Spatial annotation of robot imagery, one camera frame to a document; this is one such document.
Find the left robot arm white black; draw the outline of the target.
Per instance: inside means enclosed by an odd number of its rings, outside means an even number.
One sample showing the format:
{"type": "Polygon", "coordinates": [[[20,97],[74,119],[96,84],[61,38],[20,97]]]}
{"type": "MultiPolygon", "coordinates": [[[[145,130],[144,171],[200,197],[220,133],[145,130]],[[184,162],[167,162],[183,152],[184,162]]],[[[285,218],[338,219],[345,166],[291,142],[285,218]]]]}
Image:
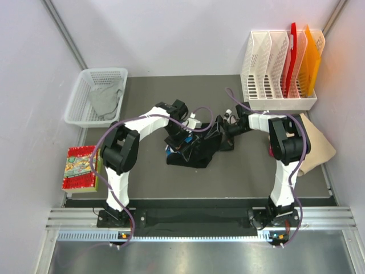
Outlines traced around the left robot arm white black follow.
{"type": "Polygon", "coordinates": [[[167,144],[177,150],[189,135],[189,131],[179,125],[187,114],[188,108],[180,100],[172,105],[160,102],[136,120],[116,126],[105,137],[100,155],[111,188],[104,209],[116,226],[124,226],[129,221],[129,212],[123,207],[129,203],[128,177],[137,161],[140,141],[164,128],[168,133],[167,144]]]}

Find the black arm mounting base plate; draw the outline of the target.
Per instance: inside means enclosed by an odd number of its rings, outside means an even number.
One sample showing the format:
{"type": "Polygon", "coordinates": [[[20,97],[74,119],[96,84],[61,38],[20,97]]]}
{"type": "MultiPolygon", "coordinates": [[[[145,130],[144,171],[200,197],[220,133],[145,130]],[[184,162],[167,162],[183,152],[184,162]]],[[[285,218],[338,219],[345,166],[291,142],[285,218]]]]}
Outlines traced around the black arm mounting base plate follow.
{"type": "Polygon", "coordinates": [[[287,227],[296,225],[294,216],[287,215],[270,218],[264,209],[251,208],[137,208],[129,213],[121,212],[114,216],[108,211],[100,211],[99,228],[121,228],[129,223],[138,233],[168,231],[184,233],[213,229],[262,229],[266,227],[287,227]]]}

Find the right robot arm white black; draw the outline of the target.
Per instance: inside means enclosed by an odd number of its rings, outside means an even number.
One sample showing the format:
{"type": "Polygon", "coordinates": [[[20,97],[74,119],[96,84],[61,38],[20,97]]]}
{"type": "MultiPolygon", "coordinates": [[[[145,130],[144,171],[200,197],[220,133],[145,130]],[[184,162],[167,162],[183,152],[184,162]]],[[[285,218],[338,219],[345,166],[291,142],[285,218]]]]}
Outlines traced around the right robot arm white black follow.
{"type": "Polygon", "coordinates": [[[302,162],[311,150],[310,139],[299,114],[277,115],[254,111],[248,103],[236,105],[238,119],[217,117],[202,128],[218,129],[226,140],[237,135],[257,130],[269,134],[270,148],[276,160],[274,187],[265,205],[265,213],[252,213],[251,225],[259,230],[268,224],[278,226],[288,221],[294,214],[294,203],[299,203],[295,194],[295,184],[302,162]]]}

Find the black daisy print t shirt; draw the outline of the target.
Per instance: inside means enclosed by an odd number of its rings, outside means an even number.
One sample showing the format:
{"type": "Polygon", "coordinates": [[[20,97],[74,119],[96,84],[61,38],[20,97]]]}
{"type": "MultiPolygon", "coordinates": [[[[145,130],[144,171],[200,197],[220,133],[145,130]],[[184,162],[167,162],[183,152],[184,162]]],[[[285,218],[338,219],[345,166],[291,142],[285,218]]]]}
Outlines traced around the black daisy print t shirt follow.
{"type": "Polygon", "coordinates": [[[206,168],[216,152],[234,149],[232,128],[232,124],[217,120],[208,131],[190,134],[179,148],[166,148],[166,163],[173,166],[206,168]]]}

